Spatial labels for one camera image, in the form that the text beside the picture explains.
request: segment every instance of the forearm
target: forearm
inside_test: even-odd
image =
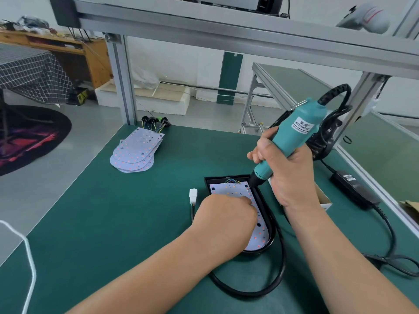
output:
[[[321,206],[287,208],[286,213],[331,313],[418,313]]]
[[[217,265],[188,229],[67,314],[165,313]]]

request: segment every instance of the teal electric screwdriver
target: teal electric screwdriver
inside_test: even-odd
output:
[[[324,94],[317,101],[307,101],[297,107],[278,127],[278,132],[272,142],[289,157],[296,148],[301,147],[314,133],[319,130],[327,115],[326,105],[335,97],[347,92],[347,101],[351,91],[348,84],[335,87]],[[263,184],[272,175],[268,162],[262,161],[256,165],[250,179],[249,186],[256,187]]]

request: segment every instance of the desk drawer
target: desk drawer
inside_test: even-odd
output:
[[[0,32],[0,43],[29,45],[26,35],[7,34]]]

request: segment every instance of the white connector plug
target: white connector plug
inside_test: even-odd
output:
[[[191,204],[195,205],[196,204],[196,198],[198,197],[198,190],[191,189],[189,190],[189,201]]]

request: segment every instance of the checkered tablecloth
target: checkered tablecloth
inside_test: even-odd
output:
[[[0,43],[0,88],[45,103],[66,103],[71,81],[48,51]]]

